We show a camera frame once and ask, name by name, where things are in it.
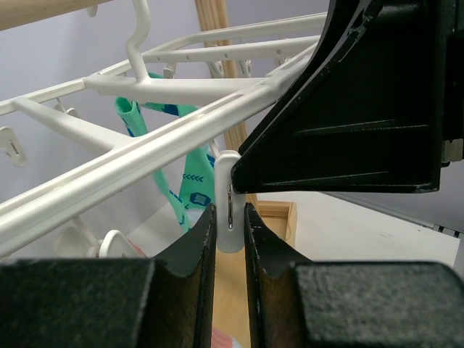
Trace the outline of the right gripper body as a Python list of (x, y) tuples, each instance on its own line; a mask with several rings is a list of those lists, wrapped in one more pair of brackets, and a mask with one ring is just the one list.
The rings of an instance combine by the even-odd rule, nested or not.
[(442, 167), (463, 160), (463, 1), (454, 1), (454, 28), (447, 43)]

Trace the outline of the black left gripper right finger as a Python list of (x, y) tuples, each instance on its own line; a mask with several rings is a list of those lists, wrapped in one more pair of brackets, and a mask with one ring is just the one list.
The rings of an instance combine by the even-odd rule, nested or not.
[(437, 262), (314, 262), (252, 204), (244, 246), (253, 347), (461, 347), (463, 280)]

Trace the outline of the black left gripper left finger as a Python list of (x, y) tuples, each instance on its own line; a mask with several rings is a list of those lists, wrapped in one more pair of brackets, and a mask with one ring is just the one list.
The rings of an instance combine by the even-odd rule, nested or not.
[(217, 238), (210, 205), (152, 258), (1, 266), (3, 347), (209, 347)]

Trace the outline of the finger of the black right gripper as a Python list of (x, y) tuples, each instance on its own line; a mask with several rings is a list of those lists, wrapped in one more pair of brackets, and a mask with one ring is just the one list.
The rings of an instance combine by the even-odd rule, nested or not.
[(436, 191), (443, 8), (331, 1), (310, 61), (242, 144), (235, 191)]

